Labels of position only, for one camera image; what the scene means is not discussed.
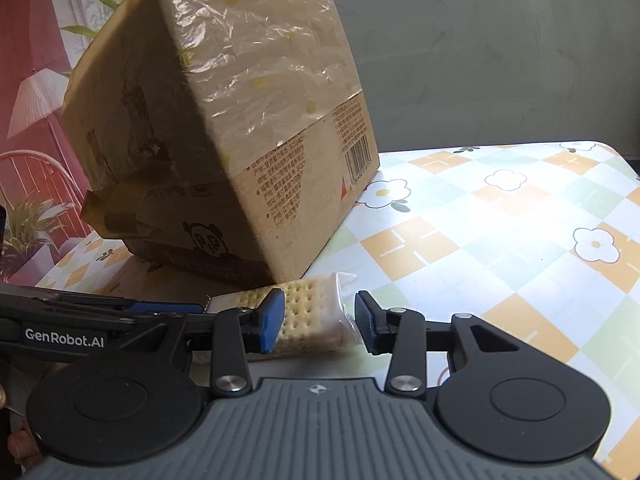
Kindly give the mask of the person's left hand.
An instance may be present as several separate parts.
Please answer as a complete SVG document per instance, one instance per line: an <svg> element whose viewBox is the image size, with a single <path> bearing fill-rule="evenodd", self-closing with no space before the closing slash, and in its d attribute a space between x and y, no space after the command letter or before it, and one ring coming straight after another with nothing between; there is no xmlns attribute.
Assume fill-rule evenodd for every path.
<svg viewBox="0 0 640 480"><path fill-rule="evenodd" d="M2 414L14 416L22 423L20 429L14 429L12 424L9 424L6 446L9 454L14 459L14 463L21 468L21 473L24 474L24 472L34 468L42 461L42 454L25 416L15 408L12 408L6 388L3 386L0 386L0 405Z"/></svg>

